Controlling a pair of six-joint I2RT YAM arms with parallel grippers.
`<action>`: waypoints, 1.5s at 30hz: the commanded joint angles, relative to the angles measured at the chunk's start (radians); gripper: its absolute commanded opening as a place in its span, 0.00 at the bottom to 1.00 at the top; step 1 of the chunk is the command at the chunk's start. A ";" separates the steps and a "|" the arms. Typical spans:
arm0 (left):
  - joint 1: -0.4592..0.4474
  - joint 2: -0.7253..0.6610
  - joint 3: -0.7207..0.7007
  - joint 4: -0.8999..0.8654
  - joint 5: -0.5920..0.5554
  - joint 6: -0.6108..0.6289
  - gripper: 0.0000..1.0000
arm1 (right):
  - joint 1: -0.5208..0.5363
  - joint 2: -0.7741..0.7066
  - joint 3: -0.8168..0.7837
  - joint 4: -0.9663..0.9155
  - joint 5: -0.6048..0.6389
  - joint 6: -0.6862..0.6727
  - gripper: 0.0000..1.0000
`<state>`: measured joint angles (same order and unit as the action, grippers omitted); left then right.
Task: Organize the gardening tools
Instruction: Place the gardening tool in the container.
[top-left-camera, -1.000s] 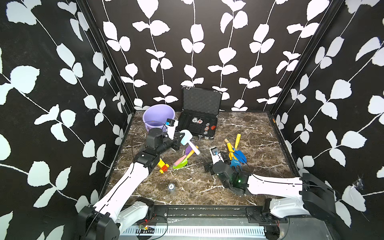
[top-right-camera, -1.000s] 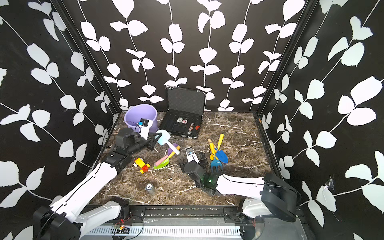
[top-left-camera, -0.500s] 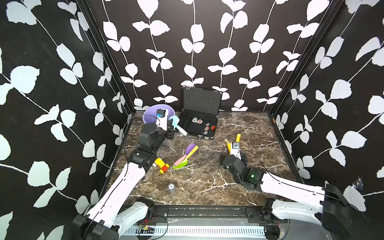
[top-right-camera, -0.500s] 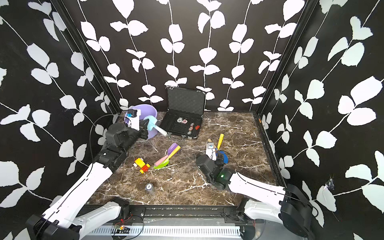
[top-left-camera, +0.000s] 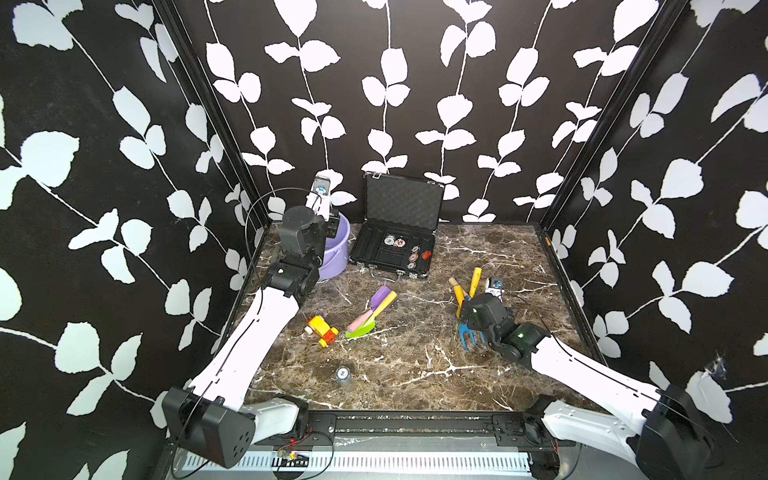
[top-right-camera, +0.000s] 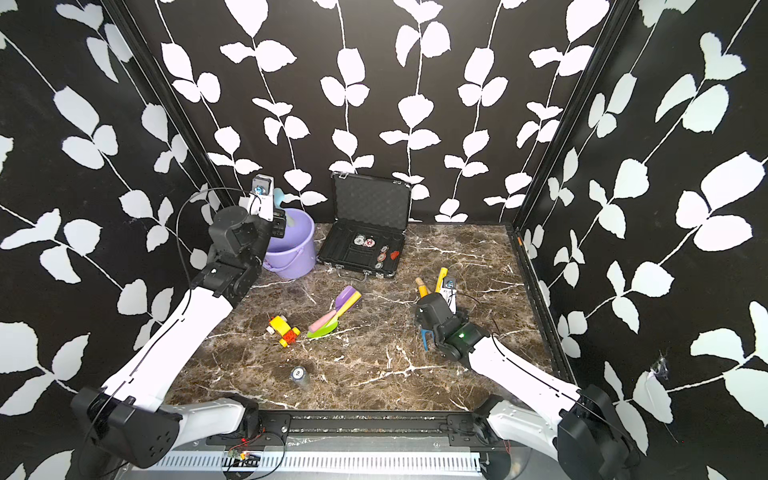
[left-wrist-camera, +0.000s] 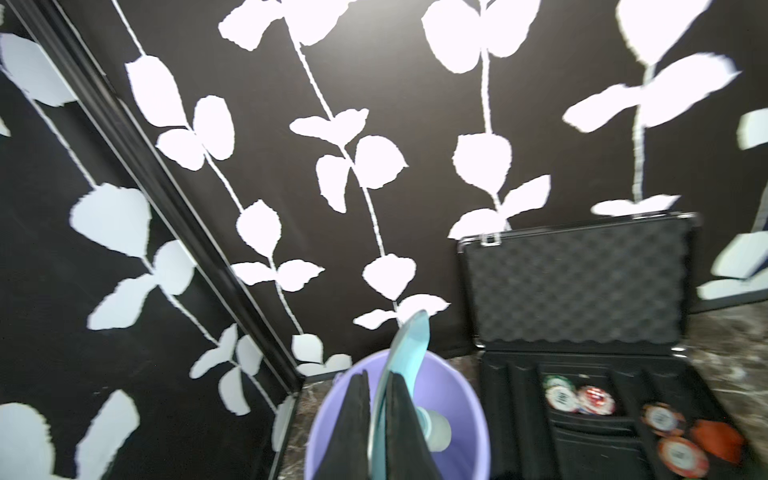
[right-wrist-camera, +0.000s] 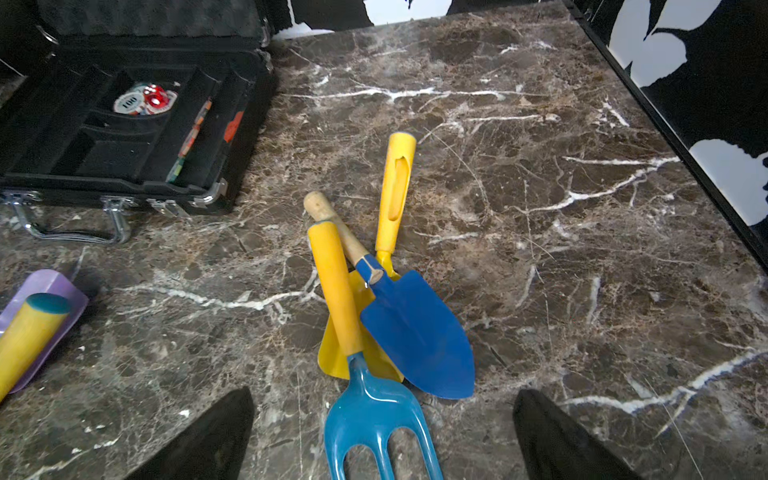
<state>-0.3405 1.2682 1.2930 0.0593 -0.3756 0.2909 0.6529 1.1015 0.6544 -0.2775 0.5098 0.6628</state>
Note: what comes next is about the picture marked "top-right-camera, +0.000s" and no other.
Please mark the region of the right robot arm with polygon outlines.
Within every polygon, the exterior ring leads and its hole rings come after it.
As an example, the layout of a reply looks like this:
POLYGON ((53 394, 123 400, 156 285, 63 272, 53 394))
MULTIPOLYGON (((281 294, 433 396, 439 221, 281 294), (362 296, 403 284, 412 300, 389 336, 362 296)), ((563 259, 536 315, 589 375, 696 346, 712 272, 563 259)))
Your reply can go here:
POLYGON ((444 357, 492 380, 533 411, 523 415, 508 401, 491 402, 480 417, 492 441, 536 450, 557 461, 570 479, 636 477, 641 452, 602 389, 581 388, 539 369, 464 312, 452 310, 439 293, 422 296, 414 316, 444 357))

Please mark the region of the blue rake yellow handle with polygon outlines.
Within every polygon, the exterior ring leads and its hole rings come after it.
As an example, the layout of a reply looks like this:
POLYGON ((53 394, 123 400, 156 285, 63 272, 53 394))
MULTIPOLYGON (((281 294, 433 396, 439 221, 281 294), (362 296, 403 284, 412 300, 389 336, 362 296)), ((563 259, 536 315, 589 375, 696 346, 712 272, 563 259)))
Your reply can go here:
POLYGON ((422 345, 425 351, 429 351, 431 348, 436 348, 437 343, 435 340, 435 333, 431 329, 420 329, 422 345))

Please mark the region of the light blue toy shovel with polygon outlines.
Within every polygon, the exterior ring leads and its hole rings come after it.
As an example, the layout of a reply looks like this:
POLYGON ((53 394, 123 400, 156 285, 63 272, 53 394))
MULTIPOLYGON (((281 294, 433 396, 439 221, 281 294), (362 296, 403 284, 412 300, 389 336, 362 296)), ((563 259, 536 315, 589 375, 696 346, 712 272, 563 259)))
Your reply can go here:
POLYGON ((294 226, 294 220, 291 218, 290 215, 286 215, 284 212, 284 209, 282 208, 282 204, 285 200, 285 193, 281 188, 275 188, 274 189, 274 209, 275 214, 278 214, 278 212, 281 212, 282 218, 285 220, 287 227, 293 227, 294 226))

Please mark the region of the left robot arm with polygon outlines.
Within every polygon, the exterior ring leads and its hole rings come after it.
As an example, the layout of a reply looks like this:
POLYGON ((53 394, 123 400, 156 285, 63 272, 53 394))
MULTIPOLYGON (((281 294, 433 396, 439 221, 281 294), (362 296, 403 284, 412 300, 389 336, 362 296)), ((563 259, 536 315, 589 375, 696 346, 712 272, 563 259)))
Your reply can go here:
POLYGON ((270 240, 283 237, 285 230, 281 210, 252 213, 231 206, 216 214, 207 263, 178 308, 101 387, 83 388, 73 398, 84 446, 148 468, 179 445, 256 430, 257 422, 247 414, 258 409, 245 400, 168 406, 165 397, 201 343, 258 280, 270 240))

